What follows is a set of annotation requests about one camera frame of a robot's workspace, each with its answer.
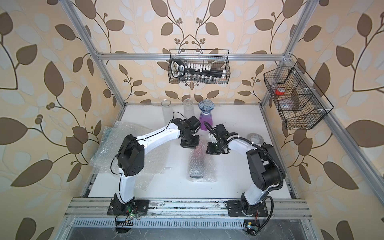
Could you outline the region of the bubble clear vase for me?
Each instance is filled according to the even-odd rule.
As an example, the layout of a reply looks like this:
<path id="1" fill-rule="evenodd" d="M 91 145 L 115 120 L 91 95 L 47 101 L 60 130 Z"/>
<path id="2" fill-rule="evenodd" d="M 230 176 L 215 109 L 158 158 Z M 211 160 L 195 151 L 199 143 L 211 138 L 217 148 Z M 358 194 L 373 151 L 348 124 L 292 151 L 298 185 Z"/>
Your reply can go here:
<path id="1" fill-rule="evenodd" d="M 184 99 L 183 106 L 184 106 L 184 116 L 186 117 L 186 119 L 189 119 L 195 115 L 194 102 L 192 99 L 190 98 Z"/>

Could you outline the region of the clear bubble wrap sheet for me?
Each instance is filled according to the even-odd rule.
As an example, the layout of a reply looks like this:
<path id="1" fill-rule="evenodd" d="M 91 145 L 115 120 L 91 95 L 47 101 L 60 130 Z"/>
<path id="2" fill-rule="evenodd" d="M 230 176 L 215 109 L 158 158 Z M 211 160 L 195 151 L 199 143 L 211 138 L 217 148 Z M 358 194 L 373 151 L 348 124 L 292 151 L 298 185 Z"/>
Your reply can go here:
<path id="1" fill-rule="evenodd" d="M 136 189 L 146 191 L 154 177 L 164 173 L 170 147 L 170 143 L 165 143 L 145 155 L 145 166 L 143 170 L 137 174 Z"/>
<path id="2" fill-rule="evenodd" d="M 96 153 L 91 158 L 93 174 L 110 174 L 111 163 L 114 161 L 113 171 L 117 173 L 117 160 L 115 155 L 120 150 L 122 143 L 127 135 L 134 137 L 143 136 L 152 132 L 153 129 L 146 128 L 139 124 L 125 123 L 117 121 L 113 127 L 106 127 L 103 131 L 103 137 Z"/>

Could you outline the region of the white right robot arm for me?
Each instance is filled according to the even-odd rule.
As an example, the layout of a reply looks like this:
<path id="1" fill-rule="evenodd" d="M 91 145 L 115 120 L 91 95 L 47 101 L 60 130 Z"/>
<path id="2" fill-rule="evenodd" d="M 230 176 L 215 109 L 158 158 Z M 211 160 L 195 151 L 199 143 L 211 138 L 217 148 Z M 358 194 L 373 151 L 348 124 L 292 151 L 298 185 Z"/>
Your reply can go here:
<path id="1" fill-rule="evenodd" d="M 247 157 L 252 184 L 241 196 L 242 213 L 253 216 L 257 208 L 270 198 L 270 192 L 280 190 L 284 185 L 286 173 L 272 145 L 257 145 L 251 140 L 228 132 L 223 124 L 212 127 L 208 122 L 204 126 L 210 133 L 207 154 L 221 155 L 236 151 Z"/>

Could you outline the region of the clear ribbed glass vase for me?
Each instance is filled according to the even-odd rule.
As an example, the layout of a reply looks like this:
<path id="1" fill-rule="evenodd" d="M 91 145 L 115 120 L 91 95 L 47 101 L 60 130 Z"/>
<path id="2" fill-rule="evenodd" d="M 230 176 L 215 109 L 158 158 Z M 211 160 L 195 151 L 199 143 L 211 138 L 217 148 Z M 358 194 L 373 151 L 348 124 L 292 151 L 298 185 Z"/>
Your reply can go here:
<path id="1" fill-rule="evenodd" d="M 173 119 L 173 107 L 172 102 L 168 99 L 164 99 L 161 101 L 163 118 L 165 124 L 168 124 Z"/>

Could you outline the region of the bubble purple vase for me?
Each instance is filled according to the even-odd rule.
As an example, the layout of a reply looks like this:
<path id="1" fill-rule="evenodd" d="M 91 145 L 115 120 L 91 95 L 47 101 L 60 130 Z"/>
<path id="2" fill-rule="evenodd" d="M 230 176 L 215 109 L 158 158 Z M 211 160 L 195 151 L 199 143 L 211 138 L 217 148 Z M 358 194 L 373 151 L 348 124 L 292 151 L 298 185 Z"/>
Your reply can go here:
<path id="1" fill-rule="evenodd" d="M 205 126 L 205 122 L 207 122 L 211 127 L 213 126 L 212 110 L 214 107 L 215 104 L 211 100 L 203 100 L 199 103 L 199 109 L 201 111 L 200 122 L 202 131 L 208 130 Z"/>

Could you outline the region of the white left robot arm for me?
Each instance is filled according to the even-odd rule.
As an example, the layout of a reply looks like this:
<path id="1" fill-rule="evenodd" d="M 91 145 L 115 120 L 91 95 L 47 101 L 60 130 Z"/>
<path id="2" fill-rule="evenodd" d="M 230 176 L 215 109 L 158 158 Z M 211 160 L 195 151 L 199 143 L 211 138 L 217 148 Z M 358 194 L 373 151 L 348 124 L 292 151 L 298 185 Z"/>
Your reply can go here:
<path id="1" fill-rule="evenodd" d="M 120 169 L 119 191 L 115 194 L 118 203 L 126 205 L 134 201 L 136 175 L 145 167 L 147 153 L 176 139 L 181 140 L 182 148 L 195 149 L 200 141 L 197 134 L 200 128 L 200 121 L 192 116 L 172 119 L 165 127 L 143 136 L 127 135 L 116 154 Z"/>

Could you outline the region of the bubble pink vase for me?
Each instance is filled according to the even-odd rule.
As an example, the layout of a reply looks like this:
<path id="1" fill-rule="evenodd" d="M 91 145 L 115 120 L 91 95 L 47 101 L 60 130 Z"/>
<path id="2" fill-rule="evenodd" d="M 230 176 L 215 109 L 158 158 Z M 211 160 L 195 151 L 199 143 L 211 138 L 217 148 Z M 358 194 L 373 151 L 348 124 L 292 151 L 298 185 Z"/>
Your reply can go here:
<path id="1" fill-rule="evenodd" d="M 190 182 L 214 183 L 217 181 L 213 155 L 206 153 L 208 142 L 200 139 L 199 145 L 190 154 L 187 179 Z"/>

